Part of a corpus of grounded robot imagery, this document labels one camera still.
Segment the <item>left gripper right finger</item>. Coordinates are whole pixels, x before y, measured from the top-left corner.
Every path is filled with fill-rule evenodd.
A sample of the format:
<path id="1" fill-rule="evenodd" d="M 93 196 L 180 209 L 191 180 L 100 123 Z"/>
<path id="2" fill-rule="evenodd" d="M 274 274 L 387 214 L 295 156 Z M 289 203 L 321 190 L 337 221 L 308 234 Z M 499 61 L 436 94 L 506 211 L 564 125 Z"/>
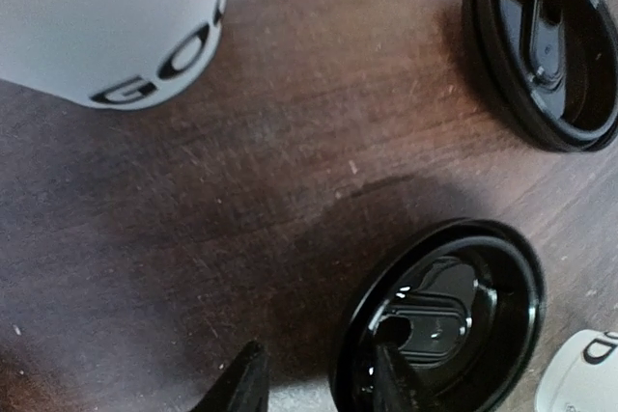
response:
<path id="1" fill-rule="evenodd" d="M 375 348 L 374 411 L 434 411 L 435 401 L 394 344 Z"/>

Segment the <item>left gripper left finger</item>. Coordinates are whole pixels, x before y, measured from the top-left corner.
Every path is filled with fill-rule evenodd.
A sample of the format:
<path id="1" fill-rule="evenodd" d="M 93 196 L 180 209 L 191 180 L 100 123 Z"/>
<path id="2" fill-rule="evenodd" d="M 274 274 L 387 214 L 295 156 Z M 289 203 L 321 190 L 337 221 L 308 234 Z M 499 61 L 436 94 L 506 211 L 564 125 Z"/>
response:
<path id="1" fill-rule="evenodd" d="M 267 411 L 268 357 L 256 341 L 247 343 L 191 409 L 191 412 Z"/>

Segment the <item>black plastic cup lid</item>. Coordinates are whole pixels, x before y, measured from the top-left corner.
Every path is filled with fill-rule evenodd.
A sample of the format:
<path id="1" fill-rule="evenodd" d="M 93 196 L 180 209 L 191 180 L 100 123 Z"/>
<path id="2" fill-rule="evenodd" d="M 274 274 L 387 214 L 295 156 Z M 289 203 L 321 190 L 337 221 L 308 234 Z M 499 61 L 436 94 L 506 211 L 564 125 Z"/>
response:
<path id="1" fill-rule="evenodd" d="M 511 226 L 459 218 L 390 253 L 351 297 L 329 386 L 340 411 L 374 411 L 375 348 L 394 344 L 434 411 L 493 411 L 527 368 L 546 315 L 541 262 Z"/>

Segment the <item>white paper coffee cup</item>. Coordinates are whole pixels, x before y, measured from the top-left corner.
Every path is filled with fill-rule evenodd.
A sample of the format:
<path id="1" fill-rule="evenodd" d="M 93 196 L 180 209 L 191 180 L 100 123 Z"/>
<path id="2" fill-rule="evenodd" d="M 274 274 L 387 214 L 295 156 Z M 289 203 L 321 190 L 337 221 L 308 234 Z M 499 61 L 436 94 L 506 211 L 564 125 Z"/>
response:
<path id="1" fill-rule="evenodd" d="M 226 0 L 1 0 L 4 81 L 97 109 L 178 95 L 210 64 Z"/>

